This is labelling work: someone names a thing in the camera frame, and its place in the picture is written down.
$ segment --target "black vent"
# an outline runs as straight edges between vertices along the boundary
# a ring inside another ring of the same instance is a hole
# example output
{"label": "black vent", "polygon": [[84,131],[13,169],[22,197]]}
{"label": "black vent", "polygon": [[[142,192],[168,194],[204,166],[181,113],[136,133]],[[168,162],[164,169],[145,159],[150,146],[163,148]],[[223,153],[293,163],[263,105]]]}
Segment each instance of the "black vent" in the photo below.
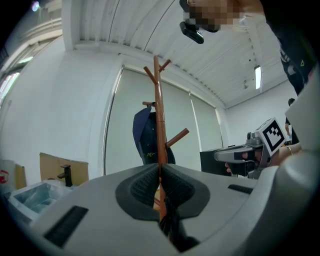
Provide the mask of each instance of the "black vent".
{"label": "black vent", "polygon": [[236,184],[229,185],[228,189],[239,191],[239,192],[246,193],[249,195],[251,194],[252,190],[254,190],[253,188],[246,187],[246,186],[240,186],[240,185],[236,185]]}
{"label": "black vent", "polygon": [[87,214],[88,209],[73,206],[54,226],[44,235],[46,239],[58,247],[63,247],[81,220]]}

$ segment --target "head-mounted camera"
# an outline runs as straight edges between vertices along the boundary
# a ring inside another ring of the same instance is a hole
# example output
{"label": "head-mounted camera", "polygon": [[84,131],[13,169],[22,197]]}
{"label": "head-mounted camera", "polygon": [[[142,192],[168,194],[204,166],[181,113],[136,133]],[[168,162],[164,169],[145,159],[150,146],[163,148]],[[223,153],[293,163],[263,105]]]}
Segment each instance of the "head-mounted camera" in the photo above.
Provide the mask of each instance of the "head-mounted camera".
{"label": "head-mounted camera", "polygon": [[194,12],[188,5],[188,0],[180,0],[180,6],[183,9],[184,21],[180,23],[181,32],[198,44],[204,43],[204,37],[200,28],[215,33],[220,29],[219,25],[209,24],[208,19],[201,17],[200,13]]}

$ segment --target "cardboard box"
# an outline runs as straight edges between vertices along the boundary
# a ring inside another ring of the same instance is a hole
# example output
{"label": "cardboard box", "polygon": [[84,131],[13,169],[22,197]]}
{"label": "cardboard box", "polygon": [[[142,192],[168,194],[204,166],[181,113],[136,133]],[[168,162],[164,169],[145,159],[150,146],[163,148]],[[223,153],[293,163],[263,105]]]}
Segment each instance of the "cardboard box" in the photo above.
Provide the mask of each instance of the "cardboard box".
{"label": "cardboard box", "polygon": [[89,180],[88,163],[60,158],[57,156],[40,153],[40,176],[41,180],[55,179],[65,181],[64,178],[58,178],[59,174],[64,172],[63,165],[70,165],[72,184],[81,185]]}

